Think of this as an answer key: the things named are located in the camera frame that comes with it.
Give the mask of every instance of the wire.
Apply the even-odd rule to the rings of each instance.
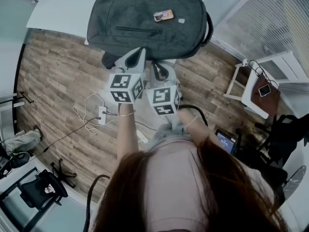
[[[143,123],[140,123],[140,122],[138,122],[138,121],[135,121],[135,123],[141,124],[141,125],[143,125],[144,127],[147,127],[147,128],[150,129],[150,130],[156,131],[156,129],[152,129],[152,128],[150,128],[150,127],[148,127],[148,126],[146,126],[146,125],[144,125]]]
[[[179,105],[179,108],[178,108],[178,109],[182,109],[182,108],[193,108],[193,109],[198,110],[199,113],[200,113],[201,116],[202,116],[202,119],[203,119],[205,125],[208,126],[208,122],[207,122],[207,120],[206,120],[206,118],[205,118],[205,115],[204,115],[203,111],[202,111],[199,107],[193,106],[193,105],[186,105],[186,104],[184,104],[184,105]]]
[[[101,175],[97,176],[95,178],[95,180],[93,181],[93,183],[91,184],[91,187],[90,187],[88,195],[87,195],[86,220],[85,220],[85,225],[84,225],[83,232],[88,232],[89,231],[90,215],[91,215],[90,214],[90,204],[91,204],[92,191],[93,191],[93,188],[95,187],[96,183],[98,182],[98,180],[100,178],[110,179],[110,177],[108,175],[101,174]]]
[[[256,69],[254,69],[253,67],[250,66],[250,63],[251,62],[255,62],[259,67],[257,67]],[[256,61],[256,60],[250,60],[249,63],[248,63],[248,67],[253,70],[255,72],[255,74],[259,77],[261,75],[261,73],[257,72],[258,69],[261,69],[262,70],[262,74],[264,75],[265,79],[271,84],[272,82],[276,84],[277,86],[277,91],[279,89],[279,85],[278,83],[275,81],[275,80],[271,80],[267,74],[265,73],[264,69],[261,67],[261,65]]]
[[[50,144],[48,147],[46,147],[45,150],[43,150],[40,154],[38,154],[36,157],[34,157],[34,158],[32,158],[31,160],[29,160],[26,164],[28,164],[28,163],[31,162],[32,160],[36,159],[37,157],[39,157],[41,154],[45,153],[45,152],[49,149],[50,146],[54,145],[55,143],[57,143],[58,141],[60,141],[60,140],[62,140],[62,139],[64,139],[64,138],[66,138],[67,136],[70,136],[70,135],[73,134],[74,132],[76,132],[76,131],[78,131],[79,129],[83,128],[85,125],[82,125],[81,127],[77,128],[76,130],[71,131],[69,134],[65,135],[64,137],[62,137],[62,138],[60,138],[60,139],[57,139],[57,140],[54,141],[52,144]],[[23,167],[23,166],[20,166],[20,167],[14,169],[14,170],[11,170],[11,172],[8,173],[8,174],[6,174],[6,176],[8,176],[8,175],[11,174],[12,172],[14,172],[15,170],[17,170],[17,169],[19,169],[19,168],[21,168],[21,167]]]
[[[1,139],[0,139],[0,143],[1,143],[1,145],[4,145],[4,150],[5,150],[5,152],[6,152],[6,145],[5,145],[5,140],[4,141],[2,141]]]
[[[86,105],[86,102],[87,102],[87,100],[88,100],[91,96],[93,96],[93,95],[97,95],[97,96],[103,101],[103,106],[105,106],[105,101],[103,100],[103,98],[102,98],[99,94],[94,93],[94,94],[89,95],[88,98],[85,100],[85,115],[84,115],[83,118],[80,116],[79,111],[78,111],[78,108],[77,108],[76,106],[73,106],[73,110],[74,110],[74,112],[77,113],[78,117],[79,117],[79,118],[81,119],[81,121],[84,123],[85,128],[86,128],[91,134],[96,135],[96,134],[98,133],[98,129],[95,128],[95,127],[93,127],[93,128],[88,128],[88,127],[86,126],[86,123],[85,123],[85,121],[89,122],[88,120],[85,120],[85,118],[86,118],[86,116],[87,116],[87,105]],[[98,125],[98,124],[94,124],[94,123],[90,123],[90,124],[93,125],[93,126],[102,126],[102,125]]]
[[[88,96],[88,98],[85,100],[85,115],[84,115],[84,117],[82,118],[81,116],[80,116],[80,114],[79,114],[79,111],[78,111],[78,108],[76,107],[76,106],[73,106],[73,110],[74,110],[74,112],[76,112],[77,113],[77,115],[78,115],[78,117],[81,119],[81,121],[84,123],[84,126],[86,127],[86,129],[91,133],[91,134],[97,134],[98,133],[98,129],[97,128],[88,128],[87,126],[86,126],[86,123],[85,122],[87,122],[87,123],[89,123],[89,124],[91,124],[91,125],[93,125],[93,126],[106,126],[106,125],[108,125],[109,123],[111,123],[112,121],[119,121],[119,119],[112,119],[112,120],[110,120],[109,122],[107,122],[105,125],[98,125],[98,124],[93,124],[93,123],[90,123],[88,120],[85,120],[85,117],[86,117],[86,115],[87,115],[87,106],[86,106],[86,102],[87,102],[87,100],[91,97],[91,96],[93,96],[93,95],[97,95],[101,100],[102,100],[102,102],[103,102],[103,106],[105,106],[105,101],[104,101],[104,99],[99,95],[99,94],[97,94],[97,93],[93,93],[93,94],[91,94],[91,95],[89,95]],[[113,113],[113,112],[111,112],[111,111],[109,111],[109,110],[107,110],[106,112],[104,112],[105,114],[107,114],[107,115],[112,115],[112,116],[119,116],[118,114],[116,114],[116,113]],[[138,124],[141,124],[141,125],[143,125],[144,127],[147,127],[148,129],[150,129],[150,130],[153,130],[153,131],[156,131],[155,129],[152,129],[152,128],[150,128],[150,127],[148,127],[148,126],[146,126],[146,125],[144,125],[143,123],[140,123],[140,122],[138,122],[138,121],[135,121],[135,123],[138,123]]]
[[[28,154],[28,155],[30,156],[30,154],[29,154],[28,152],[19,152],[19,153],[17,153],[17,155],[18,155],[18,154]],[[10,172],[8,172],[7,174],[4,174],[4,175],[2,176],[2,178],[7,177],[9,174],[13,173],[15,170],[17,170],[17,169],[19,169],[19,168],[22,167],[22,166],[20,166],[20,167],[14,169],[14,170],[12,169],[11,160],[12,160],[13,157],[14,157],[14,156],[12,156],[12,157],[9,159],[10,168],[11,168]]]
[[[67,136],[70,136],[70,135],[73,134],[74,132],[76,132],[76,131],[78,131],[79,129],[83,128],[84,126],[86,126],[86,124],[90,123],[91,120],[87,121],[84,125],[82,125],[81,127],[77,128],[76,130],[70,132],[69,134],[65,135],[64,137],[62,137],[62,138],[60,138],[60,139],[54,141],[52,144],[50,144],[48,147],[46,147],[46,149],[45,149],[43,152],[46,152],[50,146],[54,145],[54,144],[57,143],[58,141],[60,141],[60,140],[62,140],[62,139],[64,139],[64,138],[66,138]]]

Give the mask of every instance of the white table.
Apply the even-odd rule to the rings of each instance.
[[[58,31],[87,38],[87,27],[96,0],[39,0],[27,28]]]
[[[242,102],[246,106],[244,108],[245,110],[256,113],[259,116],[261,116],[262,118],[267,119],[269,114],[267,112],[265,112],[264,110],[262,110],[259,106],[257,106],[256,104],[254,104],[251,101],[253,88],[254,88],[254,85],[255,85],[255,83],[258,79],[257,74],[255,73],[255,71],[251,70],[247,84],[246,84],[246,86],[244,86],[243,84],[236,81],[237,74],[239,72],[239,69],[242,67],[242,64],[237,64],[237,65],[235,65],[235,67],[236,67],[236,70],[234,72],[231,83],[230,83],[230,85],[227,89],[227,92],[223,96]],[[262,69],[260,68],[260,66],[256,62],[253,62],[251,67],[253,69],[255,69],[258,74],[262,74]],[[265,69],[263,69],[263,70],[264,70],[264,73],[267,75],[267,77],[277,84],[277,86],[275,85],[274,88],[278,89],[278,87],[279,87],[278,81],[275,78],[273,78]],[[241,87],[242,89],[244,89],[242,96],[235,96],[235,95],[230,94],[234,84],[236,84],[239,87]]]

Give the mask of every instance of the black bag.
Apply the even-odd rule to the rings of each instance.
[[[172,10],[174,18],[155,22],[154,13],[165,10]],[[212,21],[202,0],[96,0],[87,40],[89,45],[120,57],[146,47],[147,60],[160,60],[193,56],[210,41],[212,33]]]

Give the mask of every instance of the phone on chair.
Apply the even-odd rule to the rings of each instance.
[[[259,88],[259,93],[260,93],[260,96],[263,97],[263,96],[266,96],[270,93],[270,87],[268,84],[266,84],[265,86],[263,87],[260,87]]]

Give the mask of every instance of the backpack zipper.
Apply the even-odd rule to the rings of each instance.
[[[157,33],[162,33],[162,30],[156,30],[156,29],[136,29],[136,28],[127,28],[127,27],[116,27],[116,29],[123,30],[123,31],[151,33],[149,37],[153,37]]]

